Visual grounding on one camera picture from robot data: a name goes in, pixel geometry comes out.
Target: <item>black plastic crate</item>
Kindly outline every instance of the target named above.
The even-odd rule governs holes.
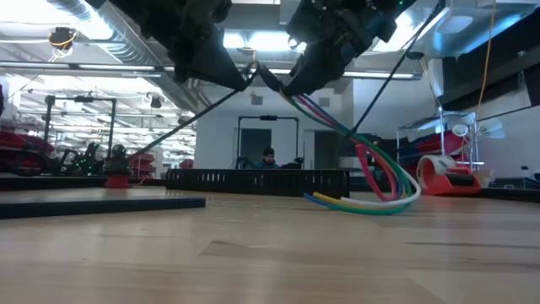
[[[168,189],[301,197],[319,192],[349,196],[348,171],[340,170],[209,170],[167,171]]]

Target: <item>wooden table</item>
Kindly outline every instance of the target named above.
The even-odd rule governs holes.
[[[424,197],[369,217],[187,195],[207,208],[0,221],[0,302],[540,303],[540,204]]]

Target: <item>blue cable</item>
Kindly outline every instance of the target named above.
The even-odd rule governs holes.
[[[322,199],[319,199],[319,198],[316,198],[314,196],[311,196],[310,194],[308,193],[304,193],[304,198],[307,198],[309,199],[311,202],[315,203],[315,204],[320,204],[321,206],[325,206],[327,208],[330,208],[330,206],[332,206],[332,204],[329,204],[325,201],[323,201]]]

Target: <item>colorful cable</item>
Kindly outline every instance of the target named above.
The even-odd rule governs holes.
[[[310,119],[342,134],[345,137],[350,138],[354,142],[357,148],[362,170],[366,175],[368,183],[373,188],[379,199],[385,202],[377,203],[359,201],[351,198],[335,199],[320,193],[314,193],[312,196],[306,193],[305,198],[309,199],[313,203],[320,204],[332,210],[339,210],[355,214],[390,215],[403,212],[403,210],[407,209],[413,201],[420,197],[420,186],[414,180],[414,178],[403,170],[400,165],[398,165],[379,147],[372,144],[363,136],[353,133],[350,129],[346,128],[308,96],[299,95],[288,97],[284,94],[281,94],[281,96],[291,106],[295,107]],[[382,170],[388,177],[392,193],[389,198],[387,198],[379,189],[375,178],[370,172],[367,162],[367,153],[370,153],[370,155],[375,158],[375,162],[381,166]]]

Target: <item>green cable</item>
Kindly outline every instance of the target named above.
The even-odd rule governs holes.
[[[327,122],[324,122],[323,120],[321,120],[319,117],[315,117],[314,115],[310,114],[308,111],[304,110],[301,106],[298,105],[298,102],[294,102],[294,100],[291,100],[290,98],[288,98],[287,96],[283,95],[282,94],[282,97],[293,107],[295,107],[297,110],[299,110],[300,112],[302,112],[304,115],[308,116],[311,120],[315,121],[315,122],[318,122],[320,124],[322,124],[323,126],[326,126],[340,134],[342,134],[343,136],[347,137],[347,133],[344,132],[343,130],[341,130],[340,128],[335,128],[334,126],[330,125],[329,123]],[[403,183],[403,185],[405,185],[405,192],[407,194],[407,196],[411,196],[413,194],[413,190],[411,188],[411,184],[410,182],[408,181],[408,179],[405,177],[405,175],[403,174],[403,168],[401,166],[399,166],[390,156],[388,156],[383,150],[379,149],[377,146],[375,146],[374,144],[372,144],[369,140],[367,140],[366,138],[364,138],[363,136],[361,135],[358,135],[358,134],[354,134],[354,137],[362,142],[362,144],[365,144],[367,146],[369,146],[370,148],[372,148],[375,152],[377,152],[380,156],[382,156],[382,158],[384,160],[386,160],[386,162],[388,163],[388,165],[394,170],[394,172],[396,172],[397,174],[397,179]]]
[[[395,209],[381,209],[381,210],[373,210],[373,209],[356,209],[356,208],[349,208],[349,207],[343,207],[343,206],[337,206],[337,205],[330,205],[328,208],[330,210],[336,210],[336,211],[343,211],[343,212],[349,212],[354,214],[365,214],[365,215],[394,215],[401,213],[408,209],[411,206],[411,204],[404,204],[402,207],[395,208]]]

